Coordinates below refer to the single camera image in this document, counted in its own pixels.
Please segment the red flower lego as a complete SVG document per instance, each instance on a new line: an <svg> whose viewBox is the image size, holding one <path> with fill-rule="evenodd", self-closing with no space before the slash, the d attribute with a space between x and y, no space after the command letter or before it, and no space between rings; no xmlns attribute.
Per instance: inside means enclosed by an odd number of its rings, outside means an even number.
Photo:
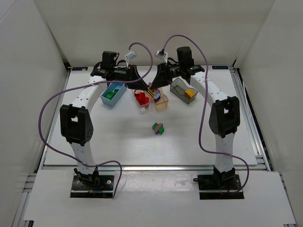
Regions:
<svg viewBox="0 0 303 227"><path fill-rule="evenodd" d="M138 97L142 92L144 92L144 91L142 91L142 90L134 90L134 96Z"/></svg>

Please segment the red curved lego brick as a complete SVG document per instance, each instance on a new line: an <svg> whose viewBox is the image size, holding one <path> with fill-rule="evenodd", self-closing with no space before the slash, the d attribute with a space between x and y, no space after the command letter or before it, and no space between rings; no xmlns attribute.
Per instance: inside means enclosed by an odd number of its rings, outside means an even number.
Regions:
<svg viewBox="0 0 303 227"><path fill-rule="evenodd" d="M140 105L144 105L146 103L149 103L149 98L145 95L144 92L142 92L138 97L137 101Z"/></svg>

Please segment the blue plastic container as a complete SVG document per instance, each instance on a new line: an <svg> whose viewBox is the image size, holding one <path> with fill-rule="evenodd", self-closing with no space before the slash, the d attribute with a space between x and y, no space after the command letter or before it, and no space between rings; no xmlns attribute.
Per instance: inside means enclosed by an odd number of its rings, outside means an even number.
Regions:
<svg viewBox="0 0 303 227"><path fill-rule="evenodd" d="M103 104L114 107L126 90L125 83L111 83L100 97Z"/></svg>

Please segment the smoky grey container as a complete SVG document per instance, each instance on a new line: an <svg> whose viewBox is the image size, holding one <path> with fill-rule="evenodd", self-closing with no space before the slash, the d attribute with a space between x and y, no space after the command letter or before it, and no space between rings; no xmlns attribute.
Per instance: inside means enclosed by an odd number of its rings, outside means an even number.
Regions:
<svg viewBox="0 0 303 227"><path fill-rule="evenodd" d="M192 99L188 99L185 95L184 92L188 89L191 89L195 92L195 96ZM192 87L188 87L185 82L180 79L180 78L176 78L170 85L170 92L173 93L175 96L177 96L179 99L181 99L183 102L185 102L187 105L189 105L190 103L192 103L197 94L198 91Z"/></svg>

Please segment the purple lotus lego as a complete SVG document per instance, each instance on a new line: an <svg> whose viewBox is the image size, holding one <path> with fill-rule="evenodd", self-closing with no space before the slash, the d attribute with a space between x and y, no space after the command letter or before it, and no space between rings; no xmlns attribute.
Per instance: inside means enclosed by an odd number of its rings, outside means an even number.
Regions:
<svg viewBox="0 0 303 227"><path fill-rule="evenodd" d="M154 101L157 102L161 98L161 92L154 93Z"/></svg>

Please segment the small green lego brick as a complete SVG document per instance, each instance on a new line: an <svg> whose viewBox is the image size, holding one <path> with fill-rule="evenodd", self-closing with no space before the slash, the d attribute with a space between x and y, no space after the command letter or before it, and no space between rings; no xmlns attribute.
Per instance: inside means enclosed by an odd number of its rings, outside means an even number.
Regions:
<svg viewBox="0 0 303 227"><path fill-rule="evenodd" d="M115 94L113 93L113 92L108 92L107 94L106 94L106 99L108 99L108 100L112 100L112 98L115 96Z"/></svg>

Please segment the yellow flower lego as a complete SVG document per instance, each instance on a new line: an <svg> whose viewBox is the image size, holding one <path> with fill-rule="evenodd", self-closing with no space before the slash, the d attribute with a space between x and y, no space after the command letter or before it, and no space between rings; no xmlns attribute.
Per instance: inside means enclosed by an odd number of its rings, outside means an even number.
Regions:
<svg viewBox="0 0 303 227"><path fill-rule="evenodd" d="M193 90L188 89L184 92L184 95L188 98L188 99L192 99L196 94Z"/></svg>

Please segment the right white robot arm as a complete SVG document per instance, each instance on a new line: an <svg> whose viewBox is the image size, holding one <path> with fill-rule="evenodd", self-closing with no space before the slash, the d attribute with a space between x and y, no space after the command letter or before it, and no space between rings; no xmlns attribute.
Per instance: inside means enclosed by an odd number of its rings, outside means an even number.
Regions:
<svg viewBox="0 0 303 227"><path fill-rule="evenodd" d="M152 89L172 83L173 78L182 77L190 86L197 90L210 106L209 127L215 135L216 155L214 173L216 184L223 184L233 179L235 169L232 160L233 139L240 125L240 103L236 96L228 96L207 78L208 70L196 65L190 47L177 49L178 60L169 63L164 50L157 51L155 56L163 63L157 66L157 74L151 84Z"/></svg>

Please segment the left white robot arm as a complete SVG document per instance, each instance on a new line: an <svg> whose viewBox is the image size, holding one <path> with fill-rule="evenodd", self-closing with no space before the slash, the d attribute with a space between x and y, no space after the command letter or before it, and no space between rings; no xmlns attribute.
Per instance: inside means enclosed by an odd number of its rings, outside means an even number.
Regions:
<svg viewBox="0 0 303 227"><path fill-rule="evenodd" d="M90 86L84 88L71 104L60 108L61 135L70 144L78 163L75 173L79 181L89 186L98 183L98 168L90 148L94 131L90 112L110 81L127 84L140 78L137 66L118 67L117 56L116 52L103 52L102 61L95 65L90 74Z"/></svg>

